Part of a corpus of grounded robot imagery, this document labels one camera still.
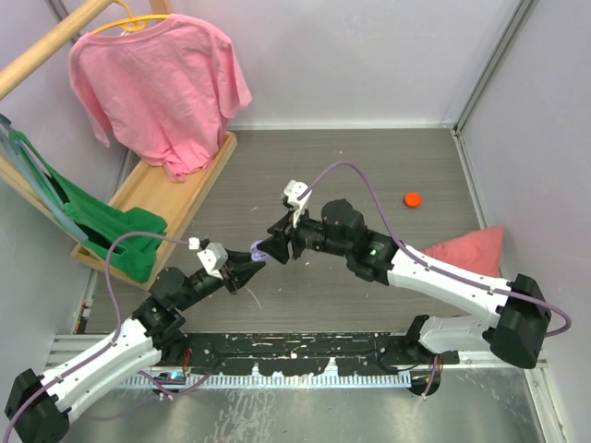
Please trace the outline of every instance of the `pink t-shirt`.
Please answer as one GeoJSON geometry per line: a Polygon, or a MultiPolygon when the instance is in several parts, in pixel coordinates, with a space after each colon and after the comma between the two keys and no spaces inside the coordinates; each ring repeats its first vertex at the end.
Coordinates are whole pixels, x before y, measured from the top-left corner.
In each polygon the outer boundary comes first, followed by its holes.
{"type": "Polygon", "coordinates": [[[230,39],[177,14],[128,35],[82,36],[69,71],[97,139],[108,147],[113,131],[171,181],[208,167],[228,119],[252,99],[230,39]]]}

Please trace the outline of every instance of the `green cloth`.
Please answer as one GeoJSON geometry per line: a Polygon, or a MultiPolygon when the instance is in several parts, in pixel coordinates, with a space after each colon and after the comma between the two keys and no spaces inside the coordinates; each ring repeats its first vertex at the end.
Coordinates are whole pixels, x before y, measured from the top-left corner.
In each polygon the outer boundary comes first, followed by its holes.
{"type": "MultiPolygon", "coordinates": [[[[65,202],[65,214],[75,222],[89,237],[84,247],[105,259],[107,250],[113,241],[124,233],[147,231],[164,235],[166,221],[142,208],[132,208],[127,212],[116,210],[87,194],[82,189],[66,180],[53,169],[32,146],[27,137],[14,131],[11,140],[22,140],[40,160],[47,170],[48,177],[57,194],[65,202]]],[[[39,180],[47,196],[55,201],[49,188],[39,180]]],[[[123,271],[131,280],[145,282],[150,279],[151,270],[156,262],[156,249],[161,241],[145,236],[130,237],[122,241],[111,255],[111,265],[123,271]]]]}

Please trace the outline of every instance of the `red cloth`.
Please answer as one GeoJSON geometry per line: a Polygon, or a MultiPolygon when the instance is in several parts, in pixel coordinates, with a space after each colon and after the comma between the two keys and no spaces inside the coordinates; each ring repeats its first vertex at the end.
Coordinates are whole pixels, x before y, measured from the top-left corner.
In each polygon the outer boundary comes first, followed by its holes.
{"type": "Polygon", "coordinates": [[[493,226],[428,247],[422,252],[458,268],[497,277],[501,261],[502,233],[502,226],[493,226]]]}

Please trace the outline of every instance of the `wooden rack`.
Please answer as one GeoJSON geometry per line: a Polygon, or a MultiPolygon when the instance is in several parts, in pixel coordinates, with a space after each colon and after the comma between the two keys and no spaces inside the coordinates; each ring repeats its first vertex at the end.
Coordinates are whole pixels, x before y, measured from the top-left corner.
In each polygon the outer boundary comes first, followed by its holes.
{"type": "MultiPolygon", "coordinates": [[[[33,44],[29,50],[4,68],[0,72],[0,100],[5,98],[11,90],[16,88],[112,3],[113,0],[87,0],[33,44]]],[[[170,0],[150,0],[150,4],[154,14],[172,13],[170,0]]],[[[144,161],[139,162],[109,204],[123,211],[139,207],[158,214],[168,223],[167,235],[179,237],[210,192],[213,183],[228,162],[235,147],[235,135],[228,133],[210,168],[207,171],[188,175],[184,183],[171,183],[162,167],[150,166],[144,161]]],[[[0,157],[0,178],[43,215],[56,223],[51,212],[41,202],[29,183],[2,157],[0,157]]],[[[111,268],[112,275],[147,289],[155,280],[156,274],[163,268],[174,247],[174,244],[166,242],[160,245],[151,278],[143,284],[130,280],[118,269],[111,268]]],[[[104,261],[82,245],[77,245],[74,248],[72,256],[94,269],[104,270],[104,261]]]]}

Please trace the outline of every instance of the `orange disc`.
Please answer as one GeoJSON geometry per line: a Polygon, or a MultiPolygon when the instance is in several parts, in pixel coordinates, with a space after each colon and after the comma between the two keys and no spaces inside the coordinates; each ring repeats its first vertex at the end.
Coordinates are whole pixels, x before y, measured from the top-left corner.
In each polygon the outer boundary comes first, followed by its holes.
{"type": "Polygon", "coordinates": [[[409,208],[418,208],[421,204],[421,196],[416,192],[409,192],[404,196],[404,204],[409,208]]]}

